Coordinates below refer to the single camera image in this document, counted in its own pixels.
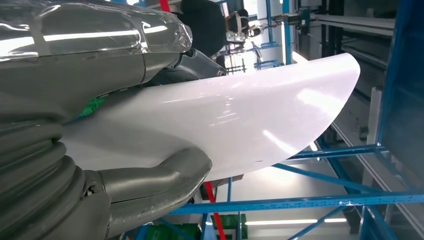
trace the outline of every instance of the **white plastic part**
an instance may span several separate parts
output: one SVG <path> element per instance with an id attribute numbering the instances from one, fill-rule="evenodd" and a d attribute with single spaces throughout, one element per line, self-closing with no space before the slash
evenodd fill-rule
<path id="1" fill-rule="evenodd" d="M 242 75 L 132 89 L 65 126 L 85 170 L 153 167 L 187 147 L 212 160 L 206 180 L 279 163 L 324 132 L 360 74 L 349 54 Z"/>

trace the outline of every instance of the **blue metal rack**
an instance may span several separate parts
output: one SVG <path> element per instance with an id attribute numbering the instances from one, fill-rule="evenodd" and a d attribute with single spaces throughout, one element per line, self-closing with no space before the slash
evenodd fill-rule
<path id="1" fill-rule="evenodd" d="M 411 37 L 411 33 L 407 32 L 407 26 L 410 26 L 410 21 L 416 19 L 413 13 L 418 14 L 418 11 L 413 11 L 413 6 L 419 9 L 416 5 L 422 5 L 421 0 L 402 0 L 398 8 L 398 16 L 396 20 L 395 35 L 393 37 L 393 46 L 391 49 L 391 58 L 389 61 L 389 69 L 387 72 L 387 82 L 384 89 L 384 98 L 382 105 L 382 115 L 379 118 L 381 127 L 378 128 L 376 144 L 359 145 L 345 148 L 329 148 L 323 137 L 317 139 L 317 143 L 321 150 L 319 151 L 305 151 L 289 158 L 287 161 L 297 161 L 308 158 L 327 158 L 328 163 L 333 168 L 336 176 L 326 176 L 315 172 L 305 171 L 295 167 L 284 164 L 276 164 L 274 167 L 290 171 L 305 176 L 309 176 L 322 181 L 327 181 L 333 184 L 342 185 L 345 187 L 347 195 L 334 195 L 334 196 L 319 196 L 319 197 L 296 197 L 284 199 L 269 199 L 269 200 L 252 200 L 252 201 L 230 201 L 231 188 L 228 186 L 228 201 L 217 203 L 203 203 L 203 204 L 190 204 L 183 206 L 176 211 L 175 214 L 207 214 L 207 213 L 225 213 L 225 212 L 240 212 L 240 211 L 258 211 L 258 210 L 274 210 L 274 209 L 288 209 L 288 208 L 318 208 L 318 207 L 337 207 L 323 218 L 318 220 L 317 223 L 311 224 L 304 230 L 295 234 L 289 239 L 298 239 L 308 233 L 313 228 L 317 227 L 324 221 L 325 218 L 333 216 L 334 214 L 343 210 L 347 206 L 355 206 L 358 213 L 361 215 L 361 225 L 359 238 L 362 239 L 389 239 L 396 240 L 396 235 L 392 232 L 388 224 L 380 212 L 373 205 L 382 204 L 399 204 L 399 203 L 424 203 L 424 193 L 417 191 L 411 182 L 402 175 L 389 160 L 382 154 L 387 153 L 390 149 L 383 146 L 382 140 L 384 139 L 385 124 L 390 122 L 387 117 L 390 115 L 391 102 L 393 101 L 392 84 L 399 75 L 411 74 L 413 72 L 400 72 L 398 65 L 401 61 L 402 55 L 406 54 L 405 47 L 403 46 L 406 36 Z M 283 12 L 289 11 L 289 1 L 284 1 Z M 417 21 L 413 26 L 413 36 L 417 39 L 419 36 L 421 44 L 424 42 L 424 24 Z M 287 46 L 286 57 L 291 59 L 290 52 L 290 30 L 285 30 L 285 44 Z M 382 166 L 389 171 L 399 184 L 404 186 L 406 191 L 386 191 L 387 187 L 382 187 L 384 190 L 373 188 L 366 185 L 361 185 L 352 182 L 349 175 L 343 169 L 338 157 L 358 156 L 358 155 L 375 155 Z"/>
<path id="2" fill-rule="evenodd" d="M 271 7 L 270 0 L 266 0 L 266 11 L 267 11 L 267 21 L 271 21 Z M 386 83 L 384 87 L 384 95 L 382 99 L 382 108 L 381 116 L 379 116 L 378 128 L 375 136 L 376 144 L 368 145 L 357 145 L 345 148 L 329 148 L 326 141 L 323 137 L 320 137 L 316 140 L 320 146 L 319 151 L 304 151 L 299 154 L 290 157 L 286 161 L 298 161 L 302 159 L 312 159 L 312 158 L 326 158 L 330 166 L 335 172 L 335 177 L 326 176 L 318 174 L 315 172 L 305 171 L 299 168 L 291 167 L 284 164 L 276 164 L 274 167 L 282 169 L 284 171 L 290 171 L 293 173 L 305 175 L 311 178 L 319 179 L 322 181 L 327 181 L 333 184 L 338 184 L 344 186 L 347 195 L 332 195 L 332 196 L 315 196 L 315 197 L 295 197 L 295 198 L 284 198 L 284 199 L 268 199 L 268 200 L 251 200 L 251 201 L 231 201 L 231 189 L 232 189 L 232 178 L 229 178 L 228 184 L 228 196 L 227 202 L 217 202 L 217 203 L 203 203 L 203 204 L 188 204 L 185 205 L 176 211 L 172 212 L 172 215 L 178 214 L 203 214 L 203 224 L 202 224 L 202 240 L 212 240 L 216 238 L 215 230 L 212 226 L 207 225 L 206 222 L 212 222 L 209 216 L 209 213 L 225 213 L 225 212 L 238 212 L 238 228 L 237 228 L 237 239 L 241 240 L 241 211 L 258 211 L 258 210 L 275 210 L 275 209 L 290 209 L 290 208 L 319 208 L 319 207 L 336 207 L 335 210 L 329 212 L 327 215 L 323 216 L 317 221 L 306 227 L 304 230 L 298 232 L 289 239 L 298 239 L 303 235 L 307 234 L 310 230 L 319 226 L 320 223 L 324 222 L 326 218 L 335 215 L 336 213 L 342 211 L 347 206 L 355 206 L 357 212 L 361 215 L 361 223 L 359 230 L 359 239 L 388 239 L 396 240 L 396 235 L 392 232 L 380 212 L 373 205 L 382 205 L 382 204 L 403 204 L 403 203 L 424 203 L 424 193 L 418 191 L 411 184 L 411 181 L 402 175 L 389 160 L 382 154 L 387 153 L 390 150 L 394 149 L 395 152 L 405 155 L 405 149 L 408 148 L 408 143 L 405 140 L 404 135 L 399 134 L 399 129 L 394 131 L 394 124 L 399 123 L 399 119 L 393 120 L 390 119 L 393 115 L 405 115 L 411 114 L 411 112 L 399 112 L 400 108 L 407 108 L 409 110 L 414 110 L 414 116 L 422 116 L 421 119 L 415 119 L 414 129 L 417 130 L 418 134 L 421 133 L 424 125 L 424 84 L 422 81 L 424 71 L 422 67 L 411 68 L 403 63 L 402 57 L 407 56 L 409 60 L 414 59 L 417 62 L 414 62 L 415 65 L 421 65 L 423 62 L 423 55 L 420 55 L 421 50 L 424 52 L 424 24 L 421 21 L 420 10 L 424 7 L 424 1 L 422 0 L 402 0 L 399 1 L 399 8 L 397 12 L 396 27 L 394 31 L 394 36 L 392 40 L 392 48 L 390 59 L 388 63 Z M 288 13 L 289 1 L 285 0 L 283 2 L 283 13 Z M 291 57 L 291 36 L 290 36 L 290 27 L 284 26 L 285 30 L 285 46 L 286 46 L 286 63 L 290 64 Z M 263 48 L 272 48 L 277 47 L 273 42 L 272 30 L 269 30 L 269 41 L 266 43 Z M 420 51 L 415 53 L 411 47 L 418 48 Z M 413 99 L 413 106 L 408 106 L 405 101 L 395 98 L 395 95 L 404 94 L 406 98 Z M 406 127 L 408 132 L 411 132 L 411 126 Z M 393 138 L 388 138 L 390 136 L 399 136 L 402 138 L 403 142 L 396 142 Z M 352 145 L 351 142 L 347 142 L 347 138 L 343 138 L 348 145 Z M 384 140 L 388 142 L 387 148 L 383 146 Z M 398 143 L 399 146 L 402 146 L 404 149 L 399 149 L 399 146 L 394 146 Z M 372 172 L 372 176 L 375 180 L 381 185 L 383 190 L 378 188 L 373 188 L 367 185 L 361 185 L 355 182 L 352 182 L 347 172 L 344 170 L 342 164 L 339 161 L 339 157 L 347 156 L 364 156 L 364 155 L 373 155 L 378 160 L 377 166 L 382 166 L 385 168 L 385 172 L 390 173 L 392 178 L 391 181 L 397 181 L 396 184 L 393 183 L 395 187 L 390 187 L 388 184 L 384 184 L 382 177 L 378 177 L 378 172 Z M 371 164 L 367 161 L 361 161 L 365 168 L 370 172 L 373 170 Z M 413 211 L 398 205 L 399 209 L 403 213 L 413 214 Z M 166 221 L 164 224 L 168 225 L 170 228 L 173 226 Z M 417 229 L 418 233 L 421 236 L 424 236 L 424 227 L 420 225 L 419 221 L 411 222 L 412 226 Z M 148 225 L 141 226 L 136 235 L 137 240 L 144 239 L 146 235 Z M 179 228 L 173 227 L 173 229 L 179 232 L 182 236 L 185 235 L 184 232 L 181 232 Z"/>

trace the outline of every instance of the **metal frame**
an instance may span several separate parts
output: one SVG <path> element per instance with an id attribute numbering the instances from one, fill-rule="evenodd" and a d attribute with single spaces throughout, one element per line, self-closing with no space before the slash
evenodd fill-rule
<path id="1" fill-rule="evenodd" d="M 402 2 L 402 7 L 406 8 L 410 6 L 410 3 Z M 401 9 L 399 13 L 405 13 L 404 9 Z M 343 27 L 357 29 L 360 27 L 362 31 L 371 31 L 373 33 L 380 33 L 384 35 L 392 35 L 394 32 L 394 25 L 391 21 L 381 22 L 369 22 L 369 19 L 359 18 L 346 18 L 343 19 L 339 16 L 318 16 L 317 19 L 323 24 L 331 25 L 334 27 Z M 290 47 L 290 43 L 287 43 L 286 35 L 286 46 Z M 394 45 L 395 56 L 397 45 Z M 391 62 L 395 62 L 391 58 L 388 66 L 391 66 Z M 311 224 L 304 230 L 295 234 L 289 239 L 298 239 L 304 234 L 308 233 L 313 228 L 317 227 L 325 218 L 332 216 L 343 210 L 346 206 L 355 206 L 357 212 L 361 215 L 360 225 L 360 239 L 397 239 L 395 234 L 386 223 L 380 212 L 372 205 L 381 204 L 396 204 L 398 208 L 405 214 L 406 218 L 412 223 L 412 225 L 420 233 L 420 225 L 417 220 L 420 211 L 415 213 L 417 210 L 416 204 L 406 203 L 422 203 L 424 202 L 424 193 L 418 192 L 410 181 L 398 171 L 391 162 L 382 153 L 387 153 L 388 150 L 381 145 L 382 129 L 379 128 L 379 123 L 384 123 L 382 119 L 390 108 L 390 76 L 389 86 L 386 86 L 384 92 L 384 99 L 382 101 L 383 92 L 379 88 L 372 90 L 371 102 L 370 102 L 370 119 L 369 119 L 369 133 L 367 138 L 367 145 L 363 145 L 362 141 L 357 135 L 350 133 L 348 129 L 339 120 L 334 121 L 332 127 L 342 137 L 349 147 L 345 148 L 329 148 L 323 137 L 317 139 L 317 143 L 320 146 L 319 151 L 305 151 L 289 158 L 288 163 L 303 159 L 315 159 L 315 158 L 326 158 L 330 166 L 333 168 L 334 173 L 338 178 L 318 174 L 315 172 L 305 171 L 285 164 L 276 164 L 274 167 L 290 171 L 305 176 L 309 176 L 315 179 L 328 181 L 333 184 L 339 184 L 345 186 L 347 195 L 335 195 L 335 196 L 316 196 L 316 197 L 296 197 L 296 198 L 285 198 L 285 199 L 271 199 L 271 200 L 253 200 L 253 201 L 233 201 L 230 202 L 231 196 L 229 195 L 227 202 L 218 203 L 203 203 L 203 204 L 191 204 L 183 206 L 172 214 L 204 214 L 212 212 L 240 212 L 240 211 L 258 211 L 258 210 L 273 210 L 273 209 L 288 209 L 288 208 L 317 208 L 317 207 L 337 207 L 317 223 Z M 363 184 L 354 183 L 351 181 L 349 175 L 343 169 L 342 164 L 338 160 L 338 157 L 346 156 L 357 156 L 359 161 L 365 167 L 365 175 Z M 382 188 L 376 189 L 371 187 L 371 182 L 366 179 L 370 177 L 374 179 Z M 228 186 L 229 192 L 231 192 L 232 185 Z"/>
<path id="2" fill-rule="evenodd" d="M 393 20 L 381 20 L 377 18 L 363 18 L 363 17 L 346 17 L 334 15 L 314 15 L 313 17 L 322 24 L 322 56 L 327 57 L 334 52 L 338 52 L 335 48 L 341 48 L 341 43 L 337 43 L 336 39 L 329 39 L 329 49 L 326 49 L 326 31 L 327 25 L 332 27 L 347 28 L 369 32 L 373 34 L 381 34 L 392 36 L 394 38 L 402 39 L 404 28 L 407 23 L 412 1 L 400 1 L 400 8 L 398 9 L 397 22 Z M 289 2 L 284 1 L 283 13 L 289 12 Z M 327 0 L 322 0 L 322 5 L 327 6 Z M 270 0 L 266 0 L 267 21 L 271 19 Z M 291 63 L 291 38 L 290 27 L 284 26 L 285 30 L 285 46 L 286 46 L 286 63 Z M 269 29 L 269 41 L 263 48 L 278 47 L 272 41 L 272 29 Z M 419 192 L 411 184 L 396 167 L 389 162 L 389 160 L 382 154 L 387 153 L 388 150 L 382 146 L 383 129 L 387 121 L 388 109 L 390 109 L 392 98 L 392 84 L 395 78 L 396 71 L 391 71 L 396 67 L 400 61 L 400 45 L 403 41 L 396 40 L 392 46 L 392 53 L 390 61 L 378 62 L 378 64 L 388 67 L 388 75 L 384 93 L 379 88 L 372 90 L 370 99 L 370 118 L 368 122 L 368 137 L 367 145 L 363 145 L 362 141 L 357 135 L 349 131 L 343 122 L 335 120 L 332 127 L 341 136 L 344 142 L 349 146 L 345 148 L 329 148 L 323 137 L 317 139 L 317 143 L 321 150 L 319 151 L 304 151 L 290 157 L 286 160 L 287 163 L 315 158 L 326 158 L 329 165 L 334 170 L 335 175 L 338 177 L 327 176 L 316 172 L 306 171 L 303 169 L 295 168 L 286 164 L 276 164 L 274 167 L 284 171 L 301 174 L 311 178 L 322 181 L 327 181 L 332 184 L 344 186 L 346 195 L 332 195 L 332 196 L 314 196 L 314 197 L 294 197 L 283 199 L 268 199 L 268 200 L 251 200 L 251 201 L 231 201 L 232 194 L 232 178 L 228 179 L 228 195 L 227 202 L 218 203 L 202 203 L 202 204 L 188 204 L 174 212 L 172 215 L 177 214 L 203 214 L 202 223 L 202 237 L 205 239 L 206 234 L 206 221 L 210 219 L 209 213 L 225 213 L 225 212 L 238 212 L 238 225 L 237 225 L 237 239 L 241 240 L 241 211 L 258 211 L 258 210 L 274 210 L 274 209 L 291 209 L 291 208 L 319 208 L 319 207 L 336 207 L 328 214 L 320 218 L 317 223 L 311 224 L 302 231 L 298 232 L 290 240 L 298 239 L 307 234 L 310 230 L 319 226 L 326 218 L 329 218 L 347 206 L 355 206 L 357 212 L 361 215 L 361 223 L 359 229 L 359 239 L 388 239 L 396 240 L 397 237 L 390 229 L 387 222 L 389 222 L 390 214 L 386 214 L 386 219 L 382 217 L 380 212 L 373 205 L 381 204 L 396 204 L 400 211 L 405 215 L 406 219 L 412 224 L 417 232 L 424 238 L 424 226 L 420 222 L 420 216 L 424 215 L 424 207 L 417 204 L 410 203 L 424 203 L 424 193 Z M 344 170 L 339 161 L 339 157 L 357 156 L 358 160 L 364 165 L 365 172 L 362 184 L 352 182 L 347 172 Z M 372 181 L 375 180 L 381 189 L 371 187 Z M 390 213 L 391 207 L 388 206 L 386 213 Z M 187 240 L 192 240 L 192 237 L 186 235 L 179 228 L 171 225 L 163 219 L 160 219 L 165 225 L 177 231 L 180 235 L 184 236 Z M 136 235 L 137 240 L 141 240 L 146 235 L 148 225 L 141 226 Z"/>

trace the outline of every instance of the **white wall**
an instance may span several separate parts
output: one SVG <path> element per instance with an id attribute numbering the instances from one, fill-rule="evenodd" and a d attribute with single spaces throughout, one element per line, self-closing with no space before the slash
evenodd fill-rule
<path id="1" fill-rule="evenodd" d="M 335 176 L 332 169 L 325 161 L 316 161 L 310 164 L 291 165 L 308 171 L 314 171 L 329 176 Z M 227 200 L 228 186 L 223 185 L 218 189 L 217 202 Z M 315 197 L 346 194 L 342 186 L 309 178 L 300 174 L 284 171 L 275 167 L 266 167 L 244 175 L 240 181 L 232 184 L 232 201 L 282 199 L 296 197 Z M 334 208 L 291 208 L 280 210 L 262 210 L 246 212 L 247 221 L 270 220 L 300 220 L 319 219 Z M 333 218 L 344 218 L 340 213 Z M 271 240 L 273 237 L 284 239 L 283 236 L 292 236 L 305 228 L 307 224 L 285 225 L 250 225 L 248 226 L 249 240 Z M 349 224 L 324 223 L 312 230 L 308 235 L 323 239 L 322 236 L 331 236 L 329 239 L 349 237 Z"/>

